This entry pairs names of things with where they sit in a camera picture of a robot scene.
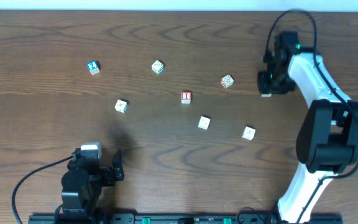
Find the red letter I block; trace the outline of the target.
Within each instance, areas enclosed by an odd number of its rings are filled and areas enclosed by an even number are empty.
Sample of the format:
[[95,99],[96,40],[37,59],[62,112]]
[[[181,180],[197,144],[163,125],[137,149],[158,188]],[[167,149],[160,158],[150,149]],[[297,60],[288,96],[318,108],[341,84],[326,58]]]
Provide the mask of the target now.
[[181,93],[181,103],[182,104],[190,104],[191,103],[191,92],[183,91]]

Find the red letter A block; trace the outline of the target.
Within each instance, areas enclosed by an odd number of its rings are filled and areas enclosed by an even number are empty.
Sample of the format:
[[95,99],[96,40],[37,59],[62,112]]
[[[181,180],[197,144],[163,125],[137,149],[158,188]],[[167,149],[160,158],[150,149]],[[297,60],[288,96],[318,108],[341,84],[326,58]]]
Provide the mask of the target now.
[[265,94],[261,94],[262,98],[270,98],[272,96],[271,93],[265,93]]

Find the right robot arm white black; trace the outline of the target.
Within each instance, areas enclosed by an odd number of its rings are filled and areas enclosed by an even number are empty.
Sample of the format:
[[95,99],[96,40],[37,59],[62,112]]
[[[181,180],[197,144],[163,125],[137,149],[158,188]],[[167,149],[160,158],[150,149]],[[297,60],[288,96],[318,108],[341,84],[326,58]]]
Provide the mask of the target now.
[[296,31],[275,36],[266,51],[265,71],[257,77],[262,95],[284,95],[299,89],[308,112],[296,139],[298,167],[276,205],[278,223],[333,223],[311,211],[334,179],[344,179],[348,166],[358,166],[358,102],[335,84],[314,46],[301,46]]

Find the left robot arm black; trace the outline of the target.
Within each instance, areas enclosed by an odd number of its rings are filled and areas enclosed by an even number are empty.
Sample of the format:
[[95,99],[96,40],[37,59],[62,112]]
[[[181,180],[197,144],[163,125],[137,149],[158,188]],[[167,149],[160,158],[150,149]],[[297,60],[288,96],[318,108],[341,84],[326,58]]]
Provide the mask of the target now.
[[62,210],[64,219],[90,221],[103,187],[114,187],[117,181],[124,180],[121,152],[117,151],[109,167],[99,164],[96,149],[77,148],[71,154],[62,179]]

